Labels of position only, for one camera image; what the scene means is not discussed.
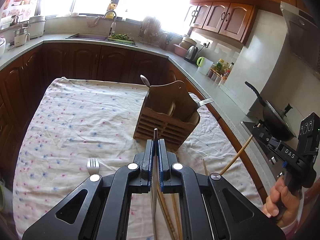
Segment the person's right hand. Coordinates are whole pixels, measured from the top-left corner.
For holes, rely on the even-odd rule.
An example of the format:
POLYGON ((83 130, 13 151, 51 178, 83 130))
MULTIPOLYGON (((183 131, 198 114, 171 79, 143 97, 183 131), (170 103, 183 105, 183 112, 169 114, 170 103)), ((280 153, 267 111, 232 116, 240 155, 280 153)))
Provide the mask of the person's right hand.
POLYGON ((266 198, 266 203, 263 205, 262 212, 268 217, 276 217, 279 215, 278 202, 286 207, 285 212, 279 218, 277 224, 284 228, 291 225, 297 218, 300 198, 298 195, 292 194, 285 185, 283 176, 279 177, 275 185, 270 189, 270 194, 266 198))

